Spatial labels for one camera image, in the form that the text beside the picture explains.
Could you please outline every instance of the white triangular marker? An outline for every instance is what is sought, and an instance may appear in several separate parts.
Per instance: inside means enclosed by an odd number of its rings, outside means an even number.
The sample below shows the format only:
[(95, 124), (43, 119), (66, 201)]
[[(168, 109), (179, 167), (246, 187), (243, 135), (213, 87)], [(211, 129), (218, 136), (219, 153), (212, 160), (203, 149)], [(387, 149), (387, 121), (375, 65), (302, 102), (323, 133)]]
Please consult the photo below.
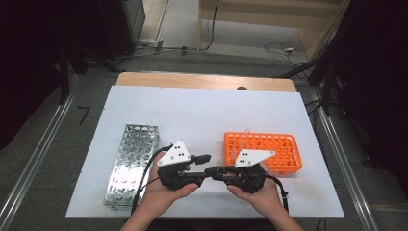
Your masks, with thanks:
[(170, 150), (159, 160), (159, 167), (187, 162), (190, 160), (189, 151), (182, 141), (175, 143)]
[(242, 149), (234, 167), (251, 167), (274, 155), (275, 151)]

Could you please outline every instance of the human arm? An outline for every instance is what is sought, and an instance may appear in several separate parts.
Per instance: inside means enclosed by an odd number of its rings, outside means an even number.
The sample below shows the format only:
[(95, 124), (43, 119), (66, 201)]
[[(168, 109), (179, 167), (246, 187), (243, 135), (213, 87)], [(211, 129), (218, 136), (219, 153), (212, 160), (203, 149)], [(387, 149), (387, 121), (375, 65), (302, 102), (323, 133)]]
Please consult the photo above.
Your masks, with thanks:
[[(159, 167), (157, 162), (162, 158), (164, 153), (159, 154), (150, 170), (147, 182), (157, 179)], [(121, 231), (144, 231), (150, 225), (151, 221), (163, 214), (171, 204), (177, 199), (183, 198), (194, 192), (198, 186), (188, 184), (180, 190), (172, 191), (162, 185), (160, 180), (155, 180), (147, 185), (144, 196), (140, 205), (135, 212), (129, 217)]]
[[(271, 175), (270, 170), (264, 163), (261, 163), (261, 166)], [(264, 186), (255, 193), (244, 192), (232, 185), (229, 185), (227, 189), (237, 198), (248, 201), (259, 214), (268, 218), (277, 230), (303, 230), (283, 207), (273, 180), (266, 179)]]

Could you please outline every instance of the orange plastic rack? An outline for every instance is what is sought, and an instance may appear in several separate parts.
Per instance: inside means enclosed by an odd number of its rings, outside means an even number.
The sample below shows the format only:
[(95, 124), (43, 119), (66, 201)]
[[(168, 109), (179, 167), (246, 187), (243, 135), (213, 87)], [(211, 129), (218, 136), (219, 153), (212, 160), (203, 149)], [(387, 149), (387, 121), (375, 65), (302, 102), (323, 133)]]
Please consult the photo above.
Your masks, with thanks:
[(224, 135), (225, 164), (232, 166), (241, 149), (274, 150), (265, 160), (269, 169), (280, 174), (297, 172), (302, 168), (296, 140), (292, 135), (270, 133), (227, 132)]

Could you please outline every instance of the human hand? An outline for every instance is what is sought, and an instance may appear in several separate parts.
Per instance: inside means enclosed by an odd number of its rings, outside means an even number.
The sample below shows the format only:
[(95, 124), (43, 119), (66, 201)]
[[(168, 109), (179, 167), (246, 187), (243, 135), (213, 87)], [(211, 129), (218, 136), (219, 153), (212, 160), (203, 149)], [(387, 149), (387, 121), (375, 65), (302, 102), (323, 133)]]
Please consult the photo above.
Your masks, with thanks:
[[(272, 175), (264, 162), (261, 162), (261, 167)], [(266, 179), (264, 186), (255, 193), (244, 192), (232, 185), (227, 186), (227, 189), (237, 198), (248, 201), (258, 213), (265, 217), (268, 217), (273, 211), (284, 209), (279, 199), (276, 183), (271, 179)]]
[(122, 227), (121, 231), (146, 230), (150, 222), (156, 217), (162, 215), (174, 201), (186, 197), (198, 189), (198, 186), (194, 183), (188, 184), (177, 191), (172, 191), (163, 186), (160, 180), (157, 179), (159, 177), (159, 167), (157, 162), (164, 155), (165, 153), (162, 152), (155, 158), (147, 180), (147, 182), (151, 183), (146, 186), (140, 205)]

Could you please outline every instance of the white tabletop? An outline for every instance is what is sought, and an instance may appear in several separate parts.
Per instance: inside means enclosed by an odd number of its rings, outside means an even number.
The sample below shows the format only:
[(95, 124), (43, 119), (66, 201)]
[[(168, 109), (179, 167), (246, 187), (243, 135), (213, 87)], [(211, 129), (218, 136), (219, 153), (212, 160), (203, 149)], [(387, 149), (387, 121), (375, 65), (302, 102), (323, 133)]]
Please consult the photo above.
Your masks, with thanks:
[[(332, 218), (344, 213), (324, 164), (309, 117), (297, 92), (203, 90), (113, 86), (72, 195), (68, 218), (128, 218), (129, 210), (103, 205), (126, 124), (159, 127), (160, 146), (182, 139), (192, 155), (211, 154), (210, 163), (191, 172), (223, 165), (225, 132), (290, 134), (303, 168), (275, 175), (289, 192), (293, 217)], [(258, 218), (245, 201), (207, 178), (190, 196), (176, 201), (162, 218)]]

